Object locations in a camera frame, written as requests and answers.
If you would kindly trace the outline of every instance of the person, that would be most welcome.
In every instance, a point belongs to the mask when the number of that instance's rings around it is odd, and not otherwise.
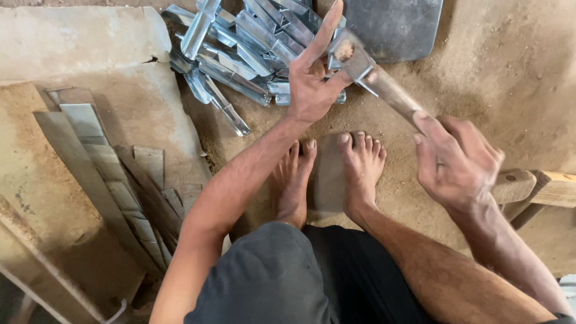
[[[575,323],[556,280],[490,194],[504,154],[468,121],[414,113],[418,181],[460,228],[476,260],[383,214],[382,144],[342,133],[344,211],[363,231],[305,226],[315,140],[298,137],[351,84],[324,81],[323,56],[342,15],[337,0],[290,64],[292,104],[262,138],[208,182],[184,220],[150,323]],[[270,177],[274,222],[222,241]]]

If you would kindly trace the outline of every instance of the black shorts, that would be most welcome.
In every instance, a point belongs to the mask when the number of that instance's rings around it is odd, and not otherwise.
[[[236,241],[210,269],[196,309],[184,318],[203,323],[435,322],[370,235],[269,223]]]

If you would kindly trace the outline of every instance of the hammer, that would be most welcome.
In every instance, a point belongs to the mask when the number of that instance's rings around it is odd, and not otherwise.
[[[362,41],[349,29],[344,29],[328,47],[328,55],[340,62],[354,82],[382,98],[416,129],[412,115],[423,110],[401,85],[368,55]]]

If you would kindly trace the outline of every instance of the hand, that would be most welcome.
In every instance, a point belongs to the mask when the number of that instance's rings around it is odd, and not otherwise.
[[[494,203],[490,194],[504,153],[493,148],[474,124],[450,116],[434,119],[421,111],[414,123],[418,182],[428,195],[453,216],[471,214]]]
[[[314,123],[320,120],[336,101],[338,94],[352,83],[352,79],[339,71],[324,81],[326,69],[322,60],[342,16],[344,3],[336,0],[324,17],[322,27],[311,44],[290,63],[290,108],[288,115]]]

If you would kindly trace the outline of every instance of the pile of metal pieces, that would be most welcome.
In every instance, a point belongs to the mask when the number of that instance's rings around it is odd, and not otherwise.
[[[175,34],[180,44],[172,46],[170,65],[184,74],[200,102],[222,110],[236,134],[244,136],[250,128],[213,79],[263,106],[273,96],[279,106],[290,104],[289,64],[310,45],[322,18],[311,9],[311,0],[244,0],[236,16],[222,9],[220,0],[197,0],[196,7],[198,14],[176,5],[162,12],[188,27],[185,34]],[[345,24],[342,17],[335,36]],[[338,69],[337,60],[329,57],[328,68]],[[345,101],[342,91],[336,103]]]

